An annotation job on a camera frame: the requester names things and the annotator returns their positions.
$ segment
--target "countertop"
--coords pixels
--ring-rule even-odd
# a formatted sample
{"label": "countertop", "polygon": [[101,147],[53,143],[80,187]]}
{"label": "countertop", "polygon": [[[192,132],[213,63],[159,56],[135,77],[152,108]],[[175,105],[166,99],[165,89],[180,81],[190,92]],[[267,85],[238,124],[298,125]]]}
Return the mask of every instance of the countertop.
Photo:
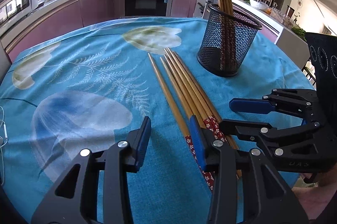
{"label": "countertop", "polygon": [[35,9],[32,11],[26,18],[21,20],[19,23],[14,25],[10,30],[7,31],[2,37],[1,37],[1,44],[3,48],[6,48],[7,45],[11,43],[11,41],[19,34],[21,33],[25,28],[27,28],[29,25],[31,25],[33,22],[38,20],[43,15],[47,14],[51,10],[57,8],[58,6],[71,1],[71,0],[52,0],[50,2],[45,3],[42,7]]}
{"label": "countertop", "polygon": [[232,3],[246,9],[250,13],[253,13],[255,16],[259,17],[261,20],[266,22],[268,25],[270,25],[272,28],[277,30],[279,33],[283,31],[283,29],[286,29],[290,31],[288,28],[286,28],[284,25],[280,24],[279,22],[275,21],[270,15],[268,15],[265,12],[262,12],[258,9],[253,8],[251,5],[244,3],[243,1],[240,0],[232,0]]}

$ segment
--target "blue gripper pad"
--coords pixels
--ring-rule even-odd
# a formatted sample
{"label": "blue gripper pad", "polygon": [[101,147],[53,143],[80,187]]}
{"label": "blue gripper pad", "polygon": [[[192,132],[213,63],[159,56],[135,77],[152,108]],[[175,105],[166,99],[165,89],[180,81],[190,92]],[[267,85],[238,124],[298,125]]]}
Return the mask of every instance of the blue gripper pad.
{"label": "blue gripper pad", "polygon": [[191,116],[190,118],[189,129],[198,164],[201,170],[205,171],[206,170],[205,147],[201,140],[201,138],[204,137],[195,115]]}
{"label": "blue gripper pad", "polygon": [[139,139],[137,147],[135,148],[136,151],[135,169],[137,171],[139,171],[140,167],[143,166],[147,146],[150,140],[150,135],[151,135],[151,120],[149,117],[146,116],[143,120],[142,126],[138,130],[138,134],[136,137],[136,141]]}
{"label": "blue gripper pad", "polygon": [[230,109],[234,112],[268,114],[275,111],[275,106],[265,100],[234,98],[230,101]]}

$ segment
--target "blue tablecloth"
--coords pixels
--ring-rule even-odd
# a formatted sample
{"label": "blue tablecloth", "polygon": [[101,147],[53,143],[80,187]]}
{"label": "blue tablecloth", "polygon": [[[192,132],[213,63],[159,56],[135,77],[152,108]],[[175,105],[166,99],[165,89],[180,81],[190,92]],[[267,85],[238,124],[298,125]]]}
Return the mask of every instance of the blue tablecloth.
{"label": "blue tablecloth", "polygon": [[[168,107],[148,52],[154,53],[169,84],[159,57],[165,47],[174,48],[223,118],[269,122],[278,128],[301,124],[300,119],[279,113],[230,110],[233,97],[261,98],[272,88],[312,86],[259,33],[235,77],[210,74],[196,59],[206,24],[192,18],[114,20],[46,41],[18,56],[0,86],[9,136],[4,190],[26,220],[81,149],[107,149],[139,128],[148,115],[152,134],[144,166],[139,173],[128,174],[134,223],[206,223],[210,190]],[[243,150],[252,147],[238,144]],[[283,176],[290,185],[298,177]],[[102,220],[101,194],[98,197]],[[242,194],[237,221],[241,220]]]}

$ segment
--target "plastic container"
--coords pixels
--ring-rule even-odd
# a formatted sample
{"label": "plastic container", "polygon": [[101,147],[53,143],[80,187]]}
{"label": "plastic container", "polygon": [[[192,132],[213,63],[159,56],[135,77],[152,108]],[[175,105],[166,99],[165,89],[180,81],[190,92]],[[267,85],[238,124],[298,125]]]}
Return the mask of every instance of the plastic container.
{"label": "plastic container", "polygon": [[289,18],[287,15],[284,15],[282,19],[282,25],[291,30],[295,25],[295,21]]}
{"label": "plastic container", "polygon": [[247,15],[234,11],[234,16],[209,4],[210,16],[198,62],[210,73],[221,77],[237,74],[258,30],[262,26]]}

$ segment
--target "earphone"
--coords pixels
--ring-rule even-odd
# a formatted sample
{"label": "earphone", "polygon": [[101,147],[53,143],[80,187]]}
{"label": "earphone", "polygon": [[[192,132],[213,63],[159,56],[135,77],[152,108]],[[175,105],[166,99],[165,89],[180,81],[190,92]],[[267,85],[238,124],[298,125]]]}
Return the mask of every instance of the earphone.
{"label": "earphone", "polygon": [[2,109],[2,120],[1,120],[1,124],[0,124],[0,128],[2,127],[3,124],[3,131],[5,133],[5,143],[3,140],[3,137],[0,137],[0,152],[1,152],[1,159],[2,159],[2,173],[3,173],[3,178],[1,181],[1,186],[5,183],[5,163],[3,161],[3,153],[2,153],[2,147],[4,147],[7,143],[8,143],[8,134],[7,134],[7,127],[5,124],[5,111],[3,110],[2,106],[0,106],[0,108]]}
{"label": "earphone", "polygon": [[4,147],[8,143],[7,127],[6,127],[5,121],[2,120],[2,122],[3,122],[3,131],[5,132],[5,140],[6,141],[5,141],[5,143],[3,143],[4,142],[3,137],[0,137],[0,148]]}

